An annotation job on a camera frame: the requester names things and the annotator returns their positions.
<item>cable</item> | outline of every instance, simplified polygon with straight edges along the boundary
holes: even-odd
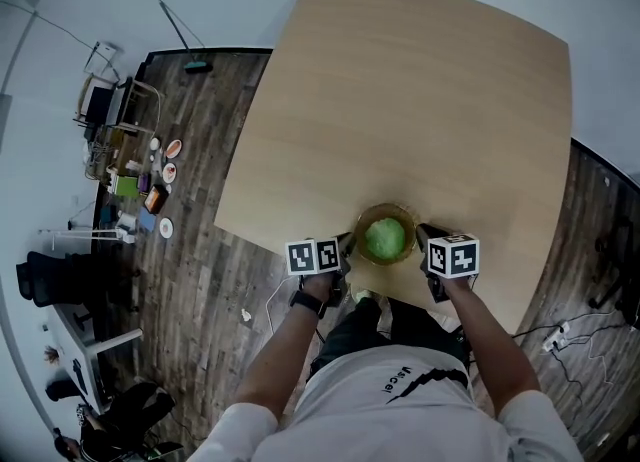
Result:
[[[196,40],[196,41],[198,41],[198,42],[200,43],[200,46],[202,46],[202,47],[204,48],[204,43],[200,40],[200,38],[199,38],[196,34],[194,34],[194,33],[191,31],[191,28],[189,28],[189,27],[187,26],[187,24],[186,24],[184,21],[182,21],[182,20],[180,19],[180,16],[178,16],[178,15],[173,11],[173,9],[172,9],[171,7],[169,7],[165,2],[162,2],[162,3],[163,3],[163,4],[164,4],[164,6],[167,8],[167,10],[168,10],[171,14],[173,14],[173,15],[176,17],[176,19],[177,19],[178,21],[180,21],[180,23],[182,24],[182,26],[183,26],[183,27],[185,27],[185,28],[187,29],[187,32],[189,32],[191,35],[193,35],[193,37],[195,38],[195,40]]]
[[[585,341],[584,343],[580,343],[578,341],[576,341],[575,343],[571,343],[571,341],[573,341],[574,339],[580,339],[580,338],[592,338],[594,336],[594,334],[596,332],[600,332],[601,330],[608,330],[608,329],[620,329],[622,327],[627,327],[628,324],[626,323],[621,323],[619,325],[605,325],[604,327],[598,327],[596,330],[594,330],[591,334],[581,334],[579,336],[574,336],[572,338],[567,338],[567,341],[569,341],[569,344],[563,348],[560,348],[559,350],[565,350],[566,348],[568,348],[570,345],[586,345],[589,340],[587,339],[587,341]]]
[[[323,345],[326,343],[326,340],[322,337],[322,334],[320,334],[320,331],[318,329],[316,329],[316,336],[318,336],[318,339]]]
[[[180,421],[178,421],[175,416],[173,415],[173,411],[169,412],[169,415],[171,416],[171,419],[173,419],[176,423],[178,423],[178,425],[180,425],[182,428],[184,428],[184,430],[189,434],[189,437],[191,437],[191,440],[194,442],[202,442],[202,441],[206,441],[207,438],[204,437],[202,439],[198,439],[197,437],[194,437],[193,434],[191,433],[191,430],[189,430],[185,425],[183,425],[182,423],[180,423]]]
[[[278,284],[278,287],[276,288],[276,290],[271,294],[271,296],[267,299],[267,302],[264,305],[264,308],[267,310],[267,319],[269,320],[269,328],[271,329],[271,335],[273,336],[274,331],[273,331],[273,323],[271,322],[271,314],[269,313],[269,302],[271,302],[271,300],[273,299],[273,297],[276,296],[276,293],[278,293],[278,291],[280,290],[280,288],[282,287],[282,285],[287,282],[290,281],[291,279],[295,279],[297,277],[297,275],[291,275],[285,279],[282,279],[282,281],[280,282],[280,284]]]
[[[560,363],[560,366],[562,366],[562,371],[564,372],[564,378],[567,380],[567,382],[569,384],[578,384],[580,386],[580,391],[576,394],[576,398],[578,398],[578,401],[580,402],[580,407],[576,409],[576,412],[573,415],[573,419],[571,420],[571,424],[567,427],[567,430],[569,430],[573,426],[573,423],[575,423],[575,420],[578,417],[578,413],[584,407],[584,403],[582,401],[582,393],[584,392],[584,386],[582,385],[582,382],[580,382],[579,380],[573,380],[571,377],[569,377],[569,372],[567,371],[567,367],[564,365],[564,362],[562,362],[562,359],[560,359],[553,350],[551,350],[551,352],[549,353],[553,356],[553,358],[556,361]]]
[[[78,37],[76,37],[75,35],[73,35],[69,30],[67,30],[66,28],[61,27],[60,25],[54,23],[53,21],[49,21],[47,18],[42,17],[40,14],[38,14],[38,12],[36,10],[29,10],[29,9],[25,9],[24,7],[21,7],[20,5],[16,5],[15,3],[11,3],[8,2],[6,0],[0,0],[0,3],[3,3],[5,5],[8,5],[9,7],[14,7],[15,9],[20,9],[21,11],[26,12],[27,14],[31,14],[31,15],[35,15],[35,17],[37,17],[38,19],[41,19],[42,21],[44,21],[45,23],[50,24],[51,26],[57,28],[58,30],[62,30],[64,33],[66,33],[67,35],[69,35],[70,37],[72,37],[73,39],[75,39],[76,41],[78,41],[80,44],[82,44],[83,46],[86,46],[87,48],[89,48],[91,51],[93,51],[96,55],[98,55],[99,57],[102,57],[105,62],[107,63],[107,67],[111,68],[111,70],[113,71],[113,74],[115,75],[116,79],[118,81],[120,81],[120,75],[118,74],[118,71],[116,71],[116,68],[113,67],[113,64],[111,63],[111,61],[105,57],[102,53],[100,53],[99,51],[96,50],[95,46],[91,46],[90,44],[87,44],[86,42],[84,42],[82,39],[79,39]]]
[[[617,311],[617,309],[614,309],[613,311],[609,311],[608,313],[583,313],[580,314],[578,316],[574,316],[573,318],[569,318],[568,320],[565,320],[562,323],[569,323],[569,322],[573,322],[576,320],[579,320],[580,318],[586,318],[587,316],[610,316],[613,313],[615,313]],[[531,334],[532,332],[535,332],[537,330],[540,329],[553,329],[553,328],[561,328],[562,324],[560,323],[556,323],[555,325],[539,325],[537,327],[534,327],[532,329],[526,330],[524,332],[521,332],[520,334],[516,334],[515,336],[511,336],[513,339],[522,337],[522,336],[526,336],[527,334]]]
[[[80,214],[84,213],[85,211],[87,211],[91,206],[93,206],[96,203],[96,201],[91,201],[89,204],[87,204],[84,208],[82,208],[78,213],[76,213],[73,217],[71,217],[69,219],[69,222],[71,222],[73,219],[77,218]]]
[[[604,378],[602,379],[602,381],[605,384],[609,384],[610,386],[612,386],[613,382],[610,382],[607,379],[607,363],[604,360],[604,356],[603,355],[597,355],[595,357],[591,357],[591,350],[593,350],[593,336],[591,336],[589,338],[589,353],[587,354],[587,359],[589,359],[590,361],[593,361],[595,359],[600,359],[600,362],[602,363],[602,369],[604,370]]]

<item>white sneaker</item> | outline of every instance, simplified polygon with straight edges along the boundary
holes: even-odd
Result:
[[[369,291],[369,290],[361,290],[358,291],[357,293],[352,293],[351,297],[353,298],[353,300],[355,301],[355,303],[357,304],[358,302],[360,302],[363,298],[373,298],[373,292]]]

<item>table leg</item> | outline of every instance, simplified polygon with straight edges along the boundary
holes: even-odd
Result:
[[[116,336],[115,338],[108,339],[107,341],[89,345],[86,349],[87,352],[96,355],[100,352],[104,352],[105,350],[110,350],[111,348],[115,348],[116,346],[123,345],[124,343],[128,343],[129,341],[133,341],[140,336],[142,336],[142,329],[135,329],[131,332],[127,332],[126,334],[122,334],[121,336]]]

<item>white cable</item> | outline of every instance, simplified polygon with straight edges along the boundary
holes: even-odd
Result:
[[[274,331],[273,331],[273,323],[271,323],[271,314],[269,314],[269,302],[271,302],[271,300],[273,299],[273,297],[276,296],[276,293],[278,293],[278,291],[280,290],[280,288],[282,287],[282,285],[287,282],[290,281],[291,279],[295,279],[296,277],[298,277],[297,275],[291,275],[285,279],[282,279],[282,281],[280,282],[280,284],[278,284],[278,287],[276,288],[276,291],[274,291],[271,296],[267,299],[267,302],[264,305],[264,308],[267,310],[267,319],[269,320],[269,328],[271,329],[271,335],[273,336]]]
[[[605,384],[609,384],[610,386],[613,385],[613,382],[609,382],[607,380],[607,363],[604,360],[604,356],[603,355],[596,355],[595,357],[591,357],[591,350],[593,349],[593,336],[591,336],[589,338],[589,353],[587,354],[587,359],[589,359],[590,361],[594,361],[596,359],[600,359],[600,362],[602,362],[602,368],[604,369],[604,379],[602,380]]]

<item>white plate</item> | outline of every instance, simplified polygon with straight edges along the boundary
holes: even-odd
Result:
[[[173,223],[168,218],[163,218],[160,221],[160,236],[163,238],[171,238],[173,234]]]
[[[167,163],[162,169],[162,179],[164,182],[169,184],[173,183],[174,179],[176,179],[177,169],[173,163]]]

